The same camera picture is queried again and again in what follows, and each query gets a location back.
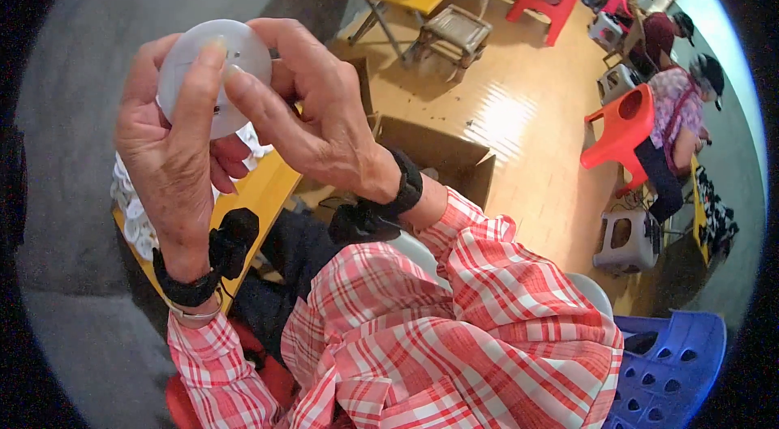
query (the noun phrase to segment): pile of white plastic parts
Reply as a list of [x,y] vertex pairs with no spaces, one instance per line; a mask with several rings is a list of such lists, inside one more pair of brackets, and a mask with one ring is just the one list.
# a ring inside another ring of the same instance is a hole
[[[273,146],[261,146],[259,144],[257,133],[254,131],[251,123],[248,123],[236,134],[252,150],[249,157],[244,160],[244,164],[246,164],[249,171],[253,171],[257,167],[257,160],[270,153],[273,150]],[[213,192],[213,200],[216,202],[220,193],[213,186],[211,186],[211,190]],[[132,180],[118,153],[114,163],[114,181],[111,183],[111,197],[116,201],[117,206],[122,210],[122,215],[125,217],[123,227],[125,239],[135,247],[141,258],[150,262],[152,249],[159,246],[157,234],[154,226],[146,216],[146,212],[143,210],[143,204],[138,199],[135,188],[132,187]]]

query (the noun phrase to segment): open cardboard box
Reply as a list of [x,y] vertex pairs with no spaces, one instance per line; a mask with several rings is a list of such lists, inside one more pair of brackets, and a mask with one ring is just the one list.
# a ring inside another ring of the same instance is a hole
[[[420,170],[434,168],[439,173],[439,182],[460,192],[483,210],[495,171],[495,156],[490,153],[489,147],[421,124],[375,113],[368,84],[367,60],[358,58],[349,63],[357,70],[363,110],[376,142],[387,148],[402,150]],[[329,193],[329,198],[348,200],[345,199],[347,196],[343,191],[332,189]],[[315,209],[315,216],[329,222],[339,202],[328,199],[318,203],[321,204]]]

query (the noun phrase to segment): blue plastic stool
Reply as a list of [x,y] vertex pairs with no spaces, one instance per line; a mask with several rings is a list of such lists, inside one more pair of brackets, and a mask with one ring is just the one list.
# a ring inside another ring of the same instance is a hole
[[607,429],[685,427],[709,394],[725,356],[725,323],[708,312],[670,319],[614,316],[628,333],[657,332],[643,356],[624,353]]

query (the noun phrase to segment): silver bracelet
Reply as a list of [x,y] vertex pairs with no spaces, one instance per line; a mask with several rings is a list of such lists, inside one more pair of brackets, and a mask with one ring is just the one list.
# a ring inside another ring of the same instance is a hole
[[219,305],[217,306],[217,310],[214,312],[209,312],[206,314],[190,314],[187,312],[184,312],[180,309],[180,307],[176,307],[172,302],[170,302],[170,299],[163,296],[163,300],[165,301],[165,304],[168,305],[168,308],[171,312],[173,312],[173,315],[178,317],[179,319],[183,319],[186,321],[211,321],[215,317],[219,315],[219,313],[222,311],[222,304],[224,302],[224,298],[222,297],[222,290],[216,289],[214,291],[215,293],[219,294]]

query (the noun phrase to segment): black and white fabric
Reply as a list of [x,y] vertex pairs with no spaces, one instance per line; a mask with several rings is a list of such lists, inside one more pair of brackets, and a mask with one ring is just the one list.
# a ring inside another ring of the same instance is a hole
[[699,238],[702,245],[708,245],[711,256],[722,254],[724,258],[730,255],[733,248],[738,224],[733,220],[733,210],[722,202],[714,193],[714,184],[706,176],[706,168],[698,166],[695,171],[700,200],[706,212],[706,227],[699,227]]

